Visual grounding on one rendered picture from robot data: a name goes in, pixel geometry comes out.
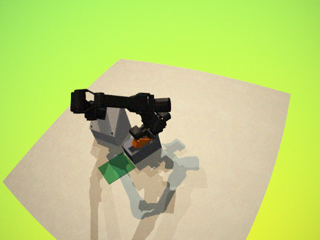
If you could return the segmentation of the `orange l-shaped part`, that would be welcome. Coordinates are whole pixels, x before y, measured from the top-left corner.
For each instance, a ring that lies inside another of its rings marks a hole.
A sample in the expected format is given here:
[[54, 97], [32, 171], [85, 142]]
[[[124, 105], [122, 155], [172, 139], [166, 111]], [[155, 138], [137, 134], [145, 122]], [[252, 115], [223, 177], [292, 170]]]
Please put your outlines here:
[[152, 141], [153, 139], [149, 139], [147, 136], [144, 137], [144, 139], [139, 139], [136, 140], [135, 138], [133, 139], [132, 145], [135, 148], [141, 148], [142, 146], [144, 146], [145, 144], [149, 143], [150, 141]]

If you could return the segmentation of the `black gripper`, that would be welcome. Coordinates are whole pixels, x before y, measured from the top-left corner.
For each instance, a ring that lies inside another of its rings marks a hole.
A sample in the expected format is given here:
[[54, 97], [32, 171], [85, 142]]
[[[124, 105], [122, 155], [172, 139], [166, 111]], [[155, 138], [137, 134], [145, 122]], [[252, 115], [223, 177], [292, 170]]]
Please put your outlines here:
[[171, 114], [169, 112], [156, 112], [154, 114], [150, 114], [148, 116], [141, 116], [141, 122], [143, 123], [141, 125], [141, 127], [138, 127], [137, 125], [135, 125], [134, 127], [132, 127], [129, 130], [129, 133], [136, 139], [139, 140], [140, 138], [142, 138], [143, 136], [147, 136], [150, 140], [151, 140], [151, 136], [150, 136], [150, 132], [147, 130], [148, 128], [146, 127], [146, 121], [148, 121], [149, 119], [152, 119], [154, 117], [154, 115], [157, 115], [157, 117], [159, 119], [162, 120], [165, 119], [165, 121], [168, 121], [171, 119]]

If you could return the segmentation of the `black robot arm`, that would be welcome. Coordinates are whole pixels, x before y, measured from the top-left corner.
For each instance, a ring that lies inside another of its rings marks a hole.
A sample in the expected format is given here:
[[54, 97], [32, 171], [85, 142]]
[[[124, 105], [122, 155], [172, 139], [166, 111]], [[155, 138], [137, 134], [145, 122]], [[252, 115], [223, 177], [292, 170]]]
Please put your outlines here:
[[[86, 92], [94, 95], [94, 101], [86, 100]], [[137, 115], [149, 116], [155, 113], [171, 112], [171, 99], [170, 97], [154, 98], [154, 94], [142, 92], [129, 97], [103, 92], [93, 93], [86, 88], [71, 92], [70, 111], [74, 114], [84, 114], [87, 121], [105, 120], [107, 107], [125, 108]], [[157, 135], [166, 128], [167, 123], [164, 118], [159, 119], [155, 114], [153, 118], [145, 121], [145, 125], [153, 135]]]

